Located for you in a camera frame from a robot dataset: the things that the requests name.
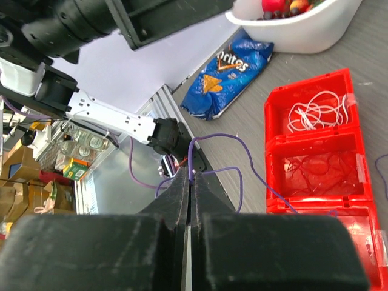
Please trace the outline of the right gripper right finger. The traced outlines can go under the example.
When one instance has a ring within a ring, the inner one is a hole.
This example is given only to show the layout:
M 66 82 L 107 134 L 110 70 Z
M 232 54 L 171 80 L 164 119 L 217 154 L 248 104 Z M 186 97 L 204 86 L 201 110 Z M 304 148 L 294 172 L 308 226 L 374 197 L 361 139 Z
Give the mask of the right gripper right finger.
M 330 215 L 236 213 L 197 174 L 193 290 L 368 290 L 351 235 Z

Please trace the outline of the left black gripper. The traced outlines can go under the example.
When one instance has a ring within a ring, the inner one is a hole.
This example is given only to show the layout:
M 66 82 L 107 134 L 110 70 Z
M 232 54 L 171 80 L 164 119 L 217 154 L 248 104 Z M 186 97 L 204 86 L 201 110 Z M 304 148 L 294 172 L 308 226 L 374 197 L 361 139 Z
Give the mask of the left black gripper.
M 231 0 L 107 1 L 117 28 L 132 50 L 159 41 L 233 7 Z

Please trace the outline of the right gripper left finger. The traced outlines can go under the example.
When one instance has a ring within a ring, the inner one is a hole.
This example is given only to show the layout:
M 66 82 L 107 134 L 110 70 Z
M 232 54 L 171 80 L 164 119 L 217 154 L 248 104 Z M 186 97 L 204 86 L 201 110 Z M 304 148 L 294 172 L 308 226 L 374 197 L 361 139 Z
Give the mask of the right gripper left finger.
M 26 215 L 1 251 L 2 290 L 184 290 L 187 169 L 134 215 Z

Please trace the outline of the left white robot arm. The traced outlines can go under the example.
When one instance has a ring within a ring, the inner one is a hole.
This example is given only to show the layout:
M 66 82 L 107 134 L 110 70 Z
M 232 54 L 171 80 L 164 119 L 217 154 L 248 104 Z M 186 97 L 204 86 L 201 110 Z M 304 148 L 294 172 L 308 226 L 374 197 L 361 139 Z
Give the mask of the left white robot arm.
M 119 30 L 136 50 L 230 10 L 232 1 L 2 1 L 1 95 L 53 119 L 88 121 L 184 159 L 190 136 L 173 118 L 149 118 L 98 101 L 53 68 Z

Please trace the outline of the blue Doritos chip bag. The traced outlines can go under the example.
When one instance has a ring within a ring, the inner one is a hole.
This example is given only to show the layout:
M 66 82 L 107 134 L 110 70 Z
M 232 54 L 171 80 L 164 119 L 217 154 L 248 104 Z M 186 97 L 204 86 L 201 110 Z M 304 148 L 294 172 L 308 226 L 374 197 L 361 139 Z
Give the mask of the blue Doritos chip bag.
M 265 69 L 274 44 L 237 36 L 200 71 L 180 107 L 206 121 L 219 118 Z

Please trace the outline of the green box background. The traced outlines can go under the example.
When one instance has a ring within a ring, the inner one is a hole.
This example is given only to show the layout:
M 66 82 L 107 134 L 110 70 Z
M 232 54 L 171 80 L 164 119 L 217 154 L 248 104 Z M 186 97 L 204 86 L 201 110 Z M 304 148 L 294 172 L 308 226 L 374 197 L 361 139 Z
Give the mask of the green box background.
M 83 179 L 89 169 L 89 164 L 79 159 L 71 158 L 69 163 L 62 171 L 63 177 L 72 181 L 80 181 Z

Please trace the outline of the red three-compartment tray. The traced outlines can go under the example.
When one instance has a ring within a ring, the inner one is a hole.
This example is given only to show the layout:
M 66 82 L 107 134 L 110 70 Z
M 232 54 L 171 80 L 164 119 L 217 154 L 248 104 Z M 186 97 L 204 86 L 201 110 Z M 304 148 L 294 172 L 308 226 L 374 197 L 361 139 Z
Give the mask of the red three-compartment tray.
M 266 210 L 330 214 L 350 233 L 372 290 L 387 289 L 387 249 L 349 69 L 272 90 L 264 105 Z

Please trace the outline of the red apple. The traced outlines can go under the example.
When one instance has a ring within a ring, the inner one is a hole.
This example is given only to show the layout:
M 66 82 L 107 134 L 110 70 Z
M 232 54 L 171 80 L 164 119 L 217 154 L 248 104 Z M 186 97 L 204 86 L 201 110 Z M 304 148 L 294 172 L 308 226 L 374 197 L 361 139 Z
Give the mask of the red apple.
M 283 12 L 286 9 L 286 0 L 262 0 L 263 12 Z

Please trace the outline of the cardboard boxes background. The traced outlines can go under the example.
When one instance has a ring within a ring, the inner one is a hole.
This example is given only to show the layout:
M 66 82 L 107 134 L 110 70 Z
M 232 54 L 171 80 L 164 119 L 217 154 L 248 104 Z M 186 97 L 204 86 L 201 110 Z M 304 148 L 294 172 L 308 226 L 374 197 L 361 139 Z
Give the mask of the cardboard boxes background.
M 1 170 L 1 243 L 25 215 L 75 214 L 72 181 L 44 172 L 33 150 L 18 142 L 5 154 Z

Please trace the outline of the white plastic basket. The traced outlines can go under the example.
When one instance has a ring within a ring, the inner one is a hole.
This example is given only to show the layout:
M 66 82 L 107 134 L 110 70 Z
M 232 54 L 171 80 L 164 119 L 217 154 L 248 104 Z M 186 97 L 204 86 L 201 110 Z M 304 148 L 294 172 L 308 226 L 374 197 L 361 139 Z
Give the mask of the white plastic basket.
M 261 20 L 261 1 L 235 1 L 226 18 L 258 42 L 271 42 L 274 51 L 315 54 L 335 45 L 345 34 L 361 1 L 323 1 L 301 15 Z

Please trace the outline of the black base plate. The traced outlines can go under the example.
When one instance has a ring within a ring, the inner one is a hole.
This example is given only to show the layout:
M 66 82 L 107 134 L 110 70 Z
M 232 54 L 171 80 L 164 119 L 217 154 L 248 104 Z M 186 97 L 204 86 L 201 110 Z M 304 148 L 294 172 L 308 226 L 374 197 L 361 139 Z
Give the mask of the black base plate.
M 191 138 L 185 126 L 180 123 L 179 131 L 185 141 L 188 160 L 179 168 L 170 186 L 172 192 L 182 199 L 182 209 L 192 215 L 201 213 L 234 213 L 241 209 L 243 203 L 243 186 L 240 186 L 239 204 L 234 206 L 222 187 L 217 173 L 228 170 L 238 174 L 239 181 L 243 181 L 240 169 L 226 167 L 214 170 L 201 149 L 195 142 L 209 139 L 210 136 Z

